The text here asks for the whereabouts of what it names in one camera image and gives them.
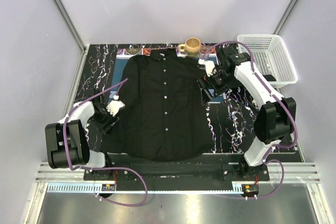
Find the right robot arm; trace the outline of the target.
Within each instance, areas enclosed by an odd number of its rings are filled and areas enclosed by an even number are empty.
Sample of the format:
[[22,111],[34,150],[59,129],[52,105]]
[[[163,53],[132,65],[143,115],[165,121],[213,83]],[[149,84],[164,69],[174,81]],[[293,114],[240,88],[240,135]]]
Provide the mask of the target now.
[[267,156],[278,147],[283,138],[294,134],[296,102],[277,92],[257,69],[252,52],[248,49],[235,55],[226,55],[222,48],[216,50],[218,63],[207,60],[203,54],[198,64],[205,75],[198,79],[201,103],[206,104],[229,89],[243,86],[257,103],[254,123],[255,138],[244,153],[237,167],[237,174],[244,180],[256,178],[266,164]]

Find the black button shirt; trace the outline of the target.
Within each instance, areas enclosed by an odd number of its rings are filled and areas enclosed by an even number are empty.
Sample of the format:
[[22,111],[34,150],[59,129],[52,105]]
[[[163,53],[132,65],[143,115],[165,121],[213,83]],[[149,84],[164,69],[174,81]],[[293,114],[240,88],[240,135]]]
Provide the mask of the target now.
[[151,161],[181,161],[211,150],[214,142],[197,81],[205,72],[174,49],[131,57],[122,74],[119,120],[101,151]]

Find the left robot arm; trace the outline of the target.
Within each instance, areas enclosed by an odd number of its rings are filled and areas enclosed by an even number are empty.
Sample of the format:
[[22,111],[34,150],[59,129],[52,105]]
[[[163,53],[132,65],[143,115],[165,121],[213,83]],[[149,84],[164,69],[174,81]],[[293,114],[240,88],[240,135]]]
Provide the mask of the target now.
[[91,123],[101,133],[109,134],[124,108],[125,104],[118,95],[114,95],[109,103],[104,103],[103,94],[97,93],[75,103],[63,119],[48,124],[45,139],[50,168],[83,168],[87,172],[94,171],[103,180],[109,179],[113,175],[113,167],[107,163],[106,154],[89,148],[85,126]]

